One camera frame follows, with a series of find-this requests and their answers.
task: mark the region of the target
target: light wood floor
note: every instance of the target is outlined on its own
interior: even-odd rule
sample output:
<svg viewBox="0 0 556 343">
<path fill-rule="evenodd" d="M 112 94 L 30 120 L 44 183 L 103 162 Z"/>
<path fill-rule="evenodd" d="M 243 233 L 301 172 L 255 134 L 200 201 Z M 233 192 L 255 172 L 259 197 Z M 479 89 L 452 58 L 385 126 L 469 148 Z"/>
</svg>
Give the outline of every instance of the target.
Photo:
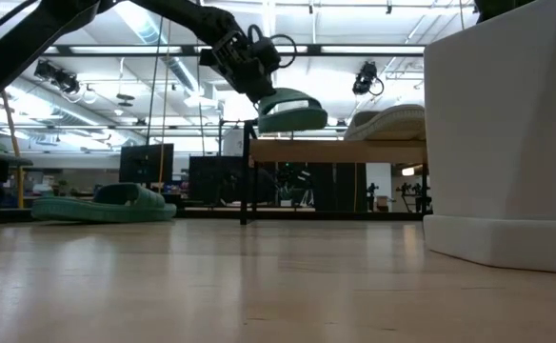
<svg viewBox="0 0 556 343">
<path fill-rule="evenodd" d="M 0 342 L 556 342 L 556 274 L 427 252 L 418 224 L 7 226 Z"/>
</svg>

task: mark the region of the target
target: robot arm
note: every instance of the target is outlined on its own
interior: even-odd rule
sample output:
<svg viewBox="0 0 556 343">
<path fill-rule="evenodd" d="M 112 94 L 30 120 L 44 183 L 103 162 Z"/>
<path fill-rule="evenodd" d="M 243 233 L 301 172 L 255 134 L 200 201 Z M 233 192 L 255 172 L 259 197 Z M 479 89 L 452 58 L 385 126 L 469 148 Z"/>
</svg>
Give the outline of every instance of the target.
<svg viewBox="0 0 556 343">
<path fill-rule="evenodd" d="M 62 35 L 79 30 L 96 14 L 124 0 L 41 0 L 39 6 L 0 39 L 0 93 Z M 280 56 L 267 38 L 252 42 L 225 10 L 198 6 L 189 0 L 132 0 L 190 29 L 212 47 L 203 50 L 200 65 L 221 74 L 253 103 L 275 93 L 270 74 Z"/>
</svg>

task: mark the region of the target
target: ceiling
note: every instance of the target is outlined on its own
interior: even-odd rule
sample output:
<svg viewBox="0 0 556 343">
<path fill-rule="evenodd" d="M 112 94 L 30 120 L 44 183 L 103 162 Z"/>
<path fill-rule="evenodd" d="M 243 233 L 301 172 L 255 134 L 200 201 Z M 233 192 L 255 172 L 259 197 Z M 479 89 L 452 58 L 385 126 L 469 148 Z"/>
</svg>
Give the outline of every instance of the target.
<svg viewBox="0 0 556 343">
<path fill-rule="evenodd" d="M 0 16 L 20 2 L 0 0 Z M 301 45 L 427 45 L 461 30 L 463 24 L 466 28 L 473 26 L 477 20 L 472 0 L 463 0 L 462 16 L 459 0 L 391 0 L 391 14 L 387 14 L 387 2 L 390 1 L 206 0 L 203 4 L 231 11 L 245 30 L 256 24 L 264 29 L 265 35 L 287 34 Z M 0 37 L 31 10 L 25 10 L 2 26 Z M 148 44 L 149 37 L 141 31 L 149 27 L 156 30 L 155 34 L 161 30 L 162 39 L 171 45 L 202 44 L 189 30 L 132 3 L 119 4 L 98 15 L 92 23 L 62 36 L 56 44 Z M 149 112 L 150 123 L 155 126 L 149 132 L 151 142 L 161 141 L 164 135 L 164 141 L 174 143 L 175 151 L 180 153 L 213 152 L 218 149 L 216 126 L 221 115 L 227 120 L 256 115 L 244 95 L 232 91 L 214 71 L 198 67 L 197 57 L 179 57 L 178 68 L 189 74 L 191 85 L 203 94 L 202 101 L 200 96 L 192 96 L 187 91 L 183 77 L 179 79 L 161 59 L 156 61 L 154 57 L 127 57 L 123 61 L 119 57 L 44 59 L 76 73 L 82 90 L 65 97 L 52 85 L 40 83 L 34 76 L 36 62 L 22 73 L 8 89 L 13 102 L 10 106 L 16 108 L 16 127 L 54 125 L 53 129 L 18 130 L 24 152 L 113 153 L 123 145 L 144 144 L 147 130 L 81 128 L 73 131 L 60 127 L 131 126 L 141 119 L 148 123 Z M 368 60 L 375 61 L 382 71 L 386 91 L 378 97 L 357 97 L 351 91 L 354 76 Z M 399 103 L 424 104 L 424 60 L 418 57 L 303 56 L 289 68 L 275 72 L 273 77 L 278 87 L 294 88 L 317 98 L 329 113 L 330 125 L 335 125 L 338 119 L 349 120 L 360 110 L 381 110 Z M 116 98 L 119 92 L 135 97 L 132 107 L 117 105 L 121 101 Z M 1 113 L 0 124 L 5 124 L 7 120 Z M 161 130 L 164 123 L 185 127 Z M 207 125 L 204 144 L 202 130 L 193 127 L 200 124 Z M 338 139 L 340 134 L 336 130 L 324 130 L 301 132 L 296 136 Z M 10 146 L 5 131 L 0 130 L 0 139 L 5 139 Z"/>
</svg>

